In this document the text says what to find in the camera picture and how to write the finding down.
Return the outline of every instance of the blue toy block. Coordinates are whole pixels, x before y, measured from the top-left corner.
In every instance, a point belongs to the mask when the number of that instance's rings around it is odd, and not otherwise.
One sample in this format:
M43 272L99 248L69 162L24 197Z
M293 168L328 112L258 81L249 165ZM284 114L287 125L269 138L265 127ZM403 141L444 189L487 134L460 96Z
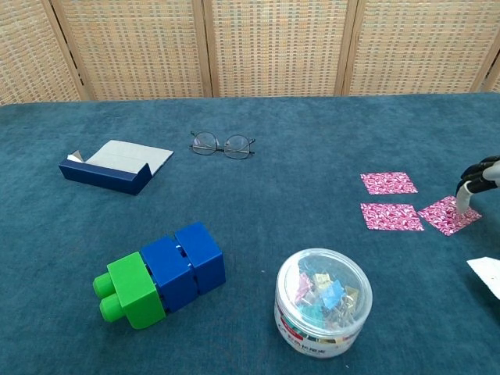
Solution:
M164 309L173 313L198 297L194 267L172 240L161 238L140 253L162 296Z
M200 295L226 282L222 252L202 223L178 230L175 238L195 269Z

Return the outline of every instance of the table surface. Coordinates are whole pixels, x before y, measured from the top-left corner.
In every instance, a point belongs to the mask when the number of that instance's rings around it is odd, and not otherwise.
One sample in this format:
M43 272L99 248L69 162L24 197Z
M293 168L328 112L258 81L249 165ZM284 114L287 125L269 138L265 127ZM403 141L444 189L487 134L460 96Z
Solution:
M468 259L500 258L500 191L446 237L368 230L360 203L417 210L500 153L500 95L218 98L0 108L0 373L500 373L500 301ZM193 153L191 130L255 138L255 155ZM174 150L137 196L65 180L110 139ZM361 173L407 172L418 194L369 195ZM202 221L227 282L146 330L103 321L108 263ZM273 318L277 272L304 248L365 271L373 308L333 359L299 354Z

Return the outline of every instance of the toy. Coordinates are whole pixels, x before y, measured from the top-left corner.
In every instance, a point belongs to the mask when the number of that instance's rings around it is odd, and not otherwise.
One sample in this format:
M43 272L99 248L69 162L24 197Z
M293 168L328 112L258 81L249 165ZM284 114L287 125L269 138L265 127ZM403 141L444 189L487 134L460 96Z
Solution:
M469 208L470 197L476 193L500 186L500 155L490 156L467 168L456 187L456 208L464 213Z
M94 279L107 322L126 316L142 329L226 282L223 255L205 226L194 223L115 262Z

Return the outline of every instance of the pink patterned paper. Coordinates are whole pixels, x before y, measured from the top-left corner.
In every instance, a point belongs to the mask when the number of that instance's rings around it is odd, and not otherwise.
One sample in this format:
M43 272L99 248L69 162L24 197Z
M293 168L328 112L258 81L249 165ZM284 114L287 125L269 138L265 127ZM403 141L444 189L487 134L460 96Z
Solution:
M361 179L372 195L418 193L404 172L368 173L362 174Z
M453 196L443 198L433 205L421 209L418 213L445 236L451 236L482 217L470 207L465 213L459 214L456 210L456 199Z
M423 230L412 205L361 203L361 210L368 229Z

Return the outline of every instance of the white paper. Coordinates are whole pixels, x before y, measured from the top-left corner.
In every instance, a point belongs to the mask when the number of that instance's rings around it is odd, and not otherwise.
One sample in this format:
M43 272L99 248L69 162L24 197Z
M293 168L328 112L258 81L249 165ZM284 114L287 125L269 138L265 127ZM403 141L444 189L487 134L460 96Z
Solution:
M500 260L485 256L468 260L467 263L490 288L495 297L500 299Z
M114 170L138 173L147 163L154 176L156 171L173 154L170 150L135 143L111 140L99 149L87 164Z

